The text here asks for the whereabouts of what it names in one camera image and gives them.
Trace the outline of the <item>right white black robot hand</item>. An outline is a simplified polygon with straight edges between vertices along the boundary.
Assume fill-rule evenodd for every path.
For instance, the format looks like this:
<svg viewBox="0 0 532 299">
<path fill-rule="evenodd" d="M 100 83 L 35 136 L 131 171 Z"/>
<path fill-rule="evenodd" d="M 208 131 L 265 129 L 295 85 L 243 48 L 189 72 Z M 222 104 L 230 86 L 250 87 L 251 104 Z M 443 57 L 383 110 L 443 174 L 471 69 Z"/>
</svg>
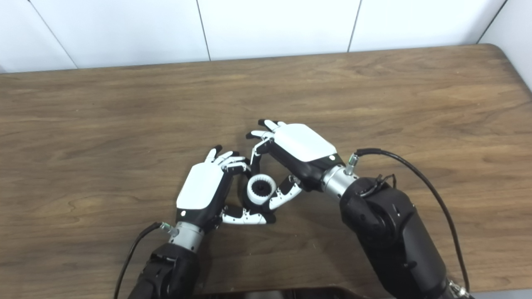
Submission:
<svg viewBox="0 0 532 299">
<path fill-rule="evenodd" d="M 258 123 L 264 130 L 246 134 L 247 139 L 259 140 L 251 150 L 244 197 L 248 209 L 272 213 L 302 191 L 318 191 L 339 200 L 357 180 L 336 147 L 307 125 L 264 119 Z M 280 184 L 261 172 L 260 161 L 266 154 L 289 171 Z"/>
</svg>

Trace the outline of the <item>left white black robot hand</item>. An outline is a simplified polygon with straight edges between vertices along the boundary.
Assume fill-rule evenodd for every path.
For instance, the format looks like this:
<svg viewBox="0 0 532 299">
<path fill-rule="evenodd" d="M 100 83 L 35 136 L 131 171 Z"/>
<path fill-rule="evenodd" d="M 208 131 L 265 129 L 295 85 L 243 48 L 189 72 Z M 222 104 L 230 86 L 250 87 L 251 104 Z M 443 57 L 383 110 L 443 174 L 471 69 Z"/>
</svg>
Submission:
<svg viewBox="0 0 532 299">
<path fill-rule="evenodd" d="M 236 151 L 220 153 L 212 148 L 205 161 L 194 165 L 175 201 L 176 226 L 171 244 L 197 253 L 204 236 L 221 223 L 230 225 L 269 225 L 273 215 L 251 212 L 243 207 L 226 206 L 234 176 L 247 174 L 247 159 Z"/>
</svg>

